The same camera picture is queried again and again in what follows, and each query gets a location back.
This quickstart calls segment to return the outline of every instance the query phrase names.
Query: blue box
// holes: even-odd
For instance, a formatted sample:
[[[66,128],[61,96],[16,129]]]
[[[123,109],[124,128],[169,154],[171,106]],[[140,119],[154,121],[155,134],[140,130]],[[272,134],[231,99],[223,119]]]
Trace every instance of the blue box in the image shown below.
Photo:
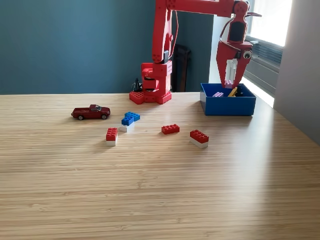
[[[124,119],[122,119],[121,124],[130,126],[135,121],[135,118],[133,116],[125,116]]]
[[[251,116],[255,112],[256,96],[242,83],[243,96],[228,97],[232,89],[221,83],[201,83],[200,101],[205,115]],[[215,93],[223,97],[212,97]]]
[[[140,120],[140,115],[137,114],[137,113],[134,113],[134,112],[131,112],[131,111],[128,111],[124,114],[125,117],[133,117],[134,118],[134,121],[138,121]]]

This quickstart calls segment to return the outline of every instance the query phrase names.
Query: white lego brick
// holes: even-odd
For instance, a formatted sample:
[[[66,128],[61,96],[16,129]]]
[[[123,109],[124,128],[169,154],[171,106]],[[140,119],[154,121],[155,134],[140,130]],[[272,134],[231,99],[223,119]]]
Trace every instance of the white lego brick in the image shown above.
[[[196,145],[197,147],[201,148],[201,149],[204,149],[204,148],[207,148],[208,145],[209,145],[209,142],[205,142],[205,143],[200,143],[198,142],[197,140],[195,140],[194,138],[190,137],[189,136],[189,139],[190,139],[190,142],[193,143],[194,145]]]
[[[119,131],[127,133],[128,131],[130,131],[131,129],[133,129],[134,126],[135,126],[135,122],[131,123],[129,126],[127,126],[127,125],[121,125],[121,126],[119,127]]]
[[[117,145],[117,142],[118,142],[118,136],[116,136],[115,141],[106,141],[106,145],[108,147],[114,147]]]

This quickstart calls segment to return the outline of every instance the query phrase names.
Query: blue plastic container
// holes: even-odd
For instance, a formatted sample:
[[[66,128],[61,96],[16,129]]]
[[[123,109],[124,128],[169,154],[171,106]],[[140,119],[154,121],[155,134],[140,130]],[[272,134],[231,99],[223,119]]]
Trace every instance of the blue plastic container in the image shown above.
[[[228,97],[232,89],[221,83],[201,83],[200,101],[205,115],[251,116],[255,112],[256,96],[244,84],[239,84],[243,96]],[[212,97],[215,93],[223,97]]]

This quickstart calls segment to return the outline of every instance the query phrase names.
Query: yellow object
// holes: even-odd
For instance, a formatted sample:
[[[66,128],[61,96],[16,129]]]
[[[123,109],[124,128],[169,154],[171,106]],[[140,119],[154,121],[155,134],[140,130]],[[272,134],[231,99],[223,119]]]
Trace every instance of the yellow object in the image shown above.
[[[230,94],[229,94],[228,97],[234,97],[234,96],[236,95],[236,93],[237,93],[237,90],[238,90],[237,87],[235,87],[234,89],[232,89],[232,91],[230,92]]]

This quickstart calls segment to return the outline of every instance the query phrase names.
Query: blue lego brick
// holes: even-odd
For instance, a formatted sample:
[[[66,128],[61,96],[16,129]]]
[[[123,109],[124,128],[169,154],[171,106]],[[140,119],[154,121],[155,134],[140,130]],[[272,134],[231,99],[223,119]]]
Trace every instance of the blue lego brick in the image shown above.
[[[125,116],[124,119],[122,119],[121,124],[130,126],[135,121],[135,118],[133,116]]]
[[[140,120],[140,115],[131,111],[128,111],[127,113],[124,114],[125,117],[133,117],[134,121]]]

